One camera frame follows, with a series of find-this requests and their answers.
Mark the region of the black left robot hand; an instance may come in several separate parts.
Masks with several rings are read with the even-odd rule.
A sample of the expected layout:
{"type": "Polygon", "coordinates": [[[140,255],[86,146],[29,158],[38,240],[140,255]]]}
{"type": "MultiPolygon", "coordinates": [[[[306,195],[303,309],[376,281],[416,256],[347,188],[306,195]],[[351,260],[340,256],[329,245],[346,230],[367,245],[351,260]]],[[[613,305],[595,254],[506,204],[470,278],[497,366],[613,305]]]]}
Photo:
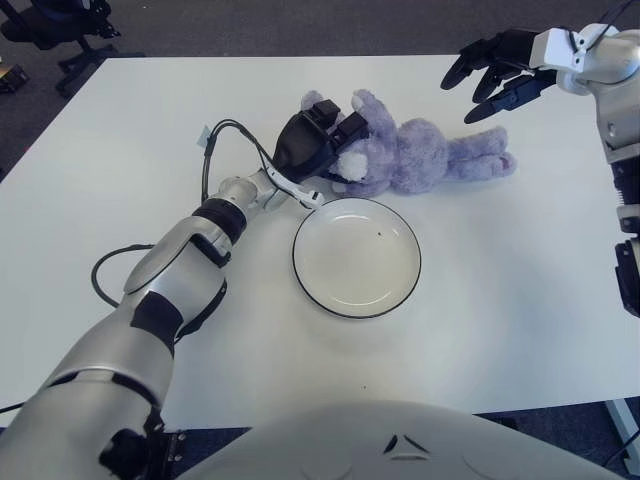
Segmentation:
{"type": "Polygon", "coordinates": [[[340,113],[327,99],[293,115],[277,139],[274,168],[294,183],[312,177],[352,183],[330,169],[347,147],[369,136],[368,122],[357,112],[338,121],[340,113]]]}

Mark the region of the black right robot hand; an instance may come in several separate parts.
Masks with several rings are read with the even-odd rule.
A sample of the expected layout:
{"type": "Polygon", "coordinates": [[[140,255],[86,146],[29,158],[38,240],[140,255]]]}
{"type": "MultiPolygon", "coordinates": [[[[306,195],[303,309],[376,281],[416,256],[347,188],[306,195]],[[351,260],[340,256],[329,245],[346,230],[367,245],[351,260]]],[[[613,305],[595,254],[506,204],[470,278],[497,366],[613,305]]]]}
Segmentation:
{"type": "Polygon", "coordinates": [[[466,124],[501,111],[513,111],[556,84],[555,70],[530,65],[535,37],[534,31],[510,29],[490,39],[477,40],[459,51],[441,81],[442,89],[456,87],[475,71],[484,72],[472,96],[475,107],[464,117],[466,124]]]}

